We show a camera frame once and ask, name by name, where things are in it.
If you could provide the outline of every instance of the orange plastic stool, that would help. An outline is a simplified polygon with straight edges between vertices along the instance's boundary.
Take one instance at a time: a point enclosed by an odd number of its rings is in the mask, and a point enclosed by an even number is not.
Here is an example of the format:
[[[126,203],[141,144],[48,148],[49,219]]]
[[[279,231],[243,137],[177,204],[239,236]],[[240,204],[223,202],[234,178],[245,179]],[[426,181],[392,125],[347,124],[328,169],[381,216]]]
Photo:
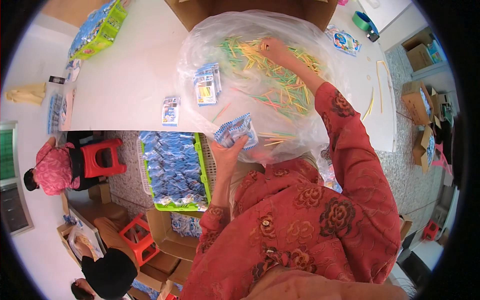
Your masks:
[[[432,220],[428,221],[427,226],[423,229],[422,239],[433,240],[438,231],[438,225]]]
[[[80,149],[82,150],[85,159],[85,178],[97,176],[108,177],[125,173],[127,171],[127,166],[119,163],[119,157],[117,154],[117,147],[122,144],[122,140],[117,138],[81,147]],[[112,166],[109,168],[103,168],[96,162],[97,152],[104,149],[110,149],[112,154]]]
[[[160,252],[160,249],[156,246],[155,248],[150,247],[152,243],[154,243],[152,234],[150,233],[150,227],[147,222],[143,221],[141,217],[143,216],[142,213],[139,213],[138,216],[133,219],[133,221],[127,225],[124,229],[122,229],[119,234],[121,238],[127,243],[129,248],[133,251],[133,254],[135,254],[135,258],[138,261],[138,265],[142,266],[146,262],[148,262],[150,259],[152,259],[157,253]],[[133,228],[135,229],[135,225],[139,225],[146,231],[148,231],[148,234],[146,236],[143,236],[141,233],[136,232],[136,235],[138,237],[138,243],[134,243],[131,240],[129,240],[127,237],[125,237],[125,233],[130,229]]]

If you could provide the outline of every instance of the black hair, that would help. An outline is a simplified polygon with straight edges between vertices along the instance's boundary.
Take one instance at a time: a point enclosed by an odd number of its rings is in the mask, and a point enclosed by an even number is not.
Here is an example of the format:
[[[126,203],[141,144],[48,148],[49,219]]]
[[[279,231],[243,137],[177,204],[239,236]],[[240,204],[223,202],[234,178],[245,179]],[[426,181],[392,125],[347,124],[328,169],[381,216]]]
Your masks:
[[[33,179],[33,172],[32,172],[32,170],[33,170],[33,169],[28,170],[27,172],[25,172],[25,175],[24,175],[25,187],[26,187],[27,190],[29,190],[29,191],[33,191],[33,190],[39,188],[38,184],[37,184],[37,183],[35,182],[35,180]]]
[[[72,293],[75,296],[75,299],[78,300],[93,300],[94,296],[84,290],[83,288],[79,287],[75,282],[72,283]]]

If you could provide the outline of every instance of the woman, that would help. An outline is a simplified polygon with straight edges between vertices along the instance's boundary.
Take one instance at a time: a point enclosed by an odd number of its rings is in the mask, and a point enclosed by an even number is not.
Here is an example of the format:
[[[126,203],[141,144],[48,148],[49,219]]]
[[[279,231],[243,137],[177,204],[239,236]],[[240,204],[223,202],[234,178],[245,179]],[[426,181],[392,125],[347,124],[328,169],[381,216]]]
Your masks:
[[[237,164],[245,137],[229,149],[213,143],[215,191],[181,298],[407,299],[401,288],[382,285],[400,247],[400,225],[360,114],[281,41],[270,38],[264,45],[264,56],[315,94],[343,192],[324,187],[305,159],[262,172],[256,164]],[[254,169],[242,170],[246,165]]]

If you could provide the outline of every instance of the sleeve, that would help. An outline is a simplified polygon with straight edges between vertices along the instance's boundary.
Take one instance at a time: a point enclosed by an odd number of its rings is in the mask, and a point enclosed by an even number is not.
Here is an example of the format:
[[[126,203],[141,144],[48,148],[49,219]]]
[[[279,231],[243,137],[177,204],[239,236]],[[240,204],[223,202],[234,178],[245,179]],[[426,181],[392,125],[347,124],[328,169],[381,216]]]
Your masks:
[[[94,260],[91,257],[83,256],[82,257],[82,272],[83,274],[88,274],[94,269]]]
[[[342,194],[355,207],[357,230],[341,237],[357,281],[383,283],[400,247],[395,200],[360,114],[331,84],[321,85],[315,109],[330,139],[330,156]]]
[[[43,145],[43,147],[40,148],[40,151],[36,154],[36,164],[38,164],[40,162],[40,160],[42,160],[45,155],[47,155],[47,153],[50,151],[50,149],[52,149],[52,146],[47,142]]]
[[[216,241],[220,233],[230,222],[230,212],[228,207],[221,207],[210,204],[207,211],[200,219],[202,234],[200,243],[197,246],[197,254],[193,260],[192,271],[198,266],[205,256],[205,253]]]

